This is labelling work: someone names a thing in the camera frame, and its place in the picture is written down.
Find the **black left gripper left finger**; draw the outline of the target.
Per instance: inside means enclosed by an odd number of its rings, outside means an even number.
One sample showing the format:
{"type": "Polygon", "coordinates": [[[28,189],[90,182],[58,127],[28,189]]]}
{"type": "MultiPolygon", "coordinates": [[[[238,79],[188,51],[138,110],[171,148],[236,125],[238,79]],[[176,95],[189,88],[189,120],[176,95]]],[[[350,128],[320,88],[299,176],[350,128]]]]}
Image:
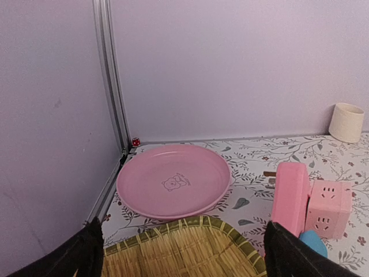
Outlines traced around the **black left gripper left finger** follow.
{"type": "Polygon", "coordinates": [[[101,222],[94,217],[60,247],[10,276],[101,276],[103,244],[101,222]]]}

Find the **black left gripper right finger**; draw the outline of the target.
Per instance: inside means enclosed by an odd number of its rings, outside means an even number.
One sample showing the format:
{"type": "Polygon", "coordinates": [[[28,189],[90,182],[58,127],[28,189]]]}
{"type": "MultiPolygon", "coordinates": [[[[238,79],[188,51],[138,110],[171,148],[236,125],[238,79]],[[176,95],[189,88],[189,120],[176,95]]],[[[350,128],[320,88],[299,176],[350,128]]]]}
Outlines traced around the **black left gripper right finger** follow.
{"type": "Polygon", "coordinates": [[[267,224],[264,249],[268,276],[356,276],[312,250],[277,222],[267,224]]]}

